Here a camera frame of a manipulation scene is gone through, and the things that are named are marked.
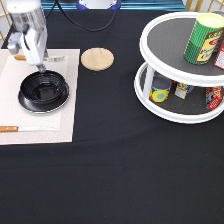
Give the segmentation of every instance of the round wooden coaster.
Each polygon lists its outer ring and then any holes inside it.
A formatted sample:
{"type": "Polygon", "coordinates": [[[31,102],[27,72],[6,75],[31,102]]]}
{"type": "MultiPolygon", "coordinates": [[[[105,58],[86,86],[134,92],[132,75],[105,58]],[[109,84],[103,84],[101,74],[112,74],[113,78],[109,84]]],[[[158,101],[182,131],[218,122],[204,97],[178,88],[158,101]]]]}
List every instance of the round wooden coaster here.
{"type": "Polygon", "coordinates": [[[90,70],[100,71],[109,68],[114,62],[113,54],[104,48],[91,48],[81,56],[83,66],[90,70]]]}

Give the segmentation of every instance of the food can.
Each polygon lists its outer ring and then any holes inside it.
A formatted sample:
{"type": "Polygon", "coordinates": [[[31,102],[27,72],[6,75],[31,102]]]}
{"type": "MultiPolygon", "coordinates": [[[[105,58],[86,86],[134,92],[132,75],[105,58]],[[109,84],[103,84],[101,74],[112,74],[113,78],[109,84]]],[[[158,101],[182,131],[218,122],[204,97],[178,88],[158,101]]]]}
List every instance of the food can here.
{"type": "MultiPolygon", "coordinates": [[[[218,15],[224,17],[224,12],[221,11],[221,10],[214,11],[214,12],[212,12],[212,13],[215,13],[215,14],[218,14],[218,15]]],[[[221,44],[222,44],[223,40],[224,40],[224,31],[222,32],[222,35],[221,35],[221,37],[219,38],[219,41],[218,41],[218,43],[216,44],[213,53],[219,52],[219,49],[220,49],[220,47],[221,47],[221,44]]]]}
{"type": "Polygon", "coordinates": [[[206,107],[214,110],[222,100],[221,86],[206,87],[206,107]]]}
{"type": "Polygon", "coordinates": [[[210,59],[224,29],[224,18],[214,13],[198,16],[184,58],[196,65],[205,64],[210,59]]]}
{"type": "Polygon", "coordinates": [[[165,101],[168,97],[171,84],[171,80],[165,76],[160,74],[155,75],[152,81],[149,99],[153,102],[165,101]]]}
{"type": "Polygon", "coordinates": [[[180,97],[181,99],[185,99],[193,89],[194,86],[178,82],[175,95],[180,97]]]}
{"type": "Polygon", "coordinates": [[[214,65],[218,68],[224,69],[224,41],[219,49],[214,65]]]}

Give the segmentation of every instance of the black table surface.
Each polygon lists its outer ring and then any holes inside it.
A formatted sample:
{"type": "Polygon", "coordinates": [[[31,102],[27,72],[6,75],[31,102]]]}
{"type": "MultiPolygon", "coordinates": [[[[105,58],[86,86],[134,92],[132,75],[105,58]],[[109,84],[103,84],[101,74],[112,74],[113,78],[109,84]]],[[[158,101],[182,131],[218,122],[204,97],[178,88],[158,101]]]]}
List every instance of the black table surface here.
{"type": "MultiPolygon", "coordinates": [[[[223,224],[224,114],[173,123],[134,91],[141,33],[164,13],[120,10],[97,33],[51,14],[49,49],[102,47],[115,61],[100,72],[80,63],[72,143],[0,146],[1,223],[223,224]]],[[[69,15],[98,28],[112,12],[69,15]]]]}

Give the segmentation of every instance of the snack box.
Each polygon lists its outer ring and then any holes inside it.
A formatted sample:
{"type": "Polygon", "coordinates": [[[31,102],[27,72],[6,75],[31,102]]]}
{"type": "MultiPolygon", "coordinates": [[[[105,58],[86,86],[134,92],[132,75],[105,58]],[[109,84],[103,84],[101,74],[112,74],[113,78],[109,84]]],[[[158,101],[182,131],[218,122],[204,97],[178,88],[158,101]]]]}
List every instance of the snack box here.
{"type": "Polygon", "coordinates": [[[181,99],[185,99],[193,89],[194,86],[178,82],[175,95],[181,99]]]}
{"type": "Polygon", "coordinates": [[[219,49],[214,65],[218,68],[224,69],[224,41],[219,49]]]}
{"type": "Polygon", "coordinates": [[[206,107],[210,110],[215,109],[222,100],[221,87],[206,88],[206,107]]]}

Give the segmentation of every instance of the metal rod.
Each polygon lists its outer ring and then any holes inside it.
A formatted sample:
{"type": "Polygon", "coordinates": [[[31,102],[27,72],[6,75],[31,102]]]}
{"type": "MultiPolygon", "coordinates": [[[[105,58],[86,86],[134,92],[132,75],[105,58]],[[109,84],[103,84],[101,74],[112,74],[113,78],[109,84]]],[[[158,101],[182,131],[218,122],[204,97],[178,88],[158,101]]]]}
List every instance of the metal rod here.
{"type": "Polygon", "coordinates": [[[203,1],[204,0],[198,0],[197,5],[196,5],[195,10],[194,10],[195,12],[200,12],[203,1]]]}
{"type": "Polygon", "coordinates": [[[208,12],[210,12],[213,2],[214,2],[214,0],[211,1],[209,8],[208,8],[208,12]]]}
{"type": "MultiPolygon", "coordinates": [[[[6,15],[9,15],[9,13],[6,13],[6,15]]],[[[1,14],[0,17],[6,16],[5,14],[1,14]]]]}
{"type": "Polygon", "coordinates": [[[185,6],[187,11],[190,11],[191,9],[192,1],[193,0],[187,0],[186,6],[185,6]]]}
{"type": "Polygon", "coordinates": [[[222,1],[222,4],[221,4],[221,6],[220,6],[219,10],[222,10],[223,3],[224,3],[224,0],[222,1]]]}
{"type": "Polygon", "coordinates": [[[0,31],[0,36],[1,36],[0,40],[5,41],[5,38],[4,38],[4,36],[2,35],[2,32],[1,32],[1,31],[0,31]]]}
{"type": "Polygon", "coordinates": [[[3,5],[3,3],[2,3],[2,0],[0,0],[0,3],[1,3],[1,5],[2,5],[2,9],[3,9],[3,11],[4,11],[4,13],[5,13],[5,16],[6,16],[6,19],[7,19],[7,21],[8,21],[9,27],[11,27],[11,24],[10,24],[10,22],[9,22],[9,18],[8,18],[8,16],[7,16],[6,11],[5,11],[5,8],[4,8],[4,5],[3,5]]]}

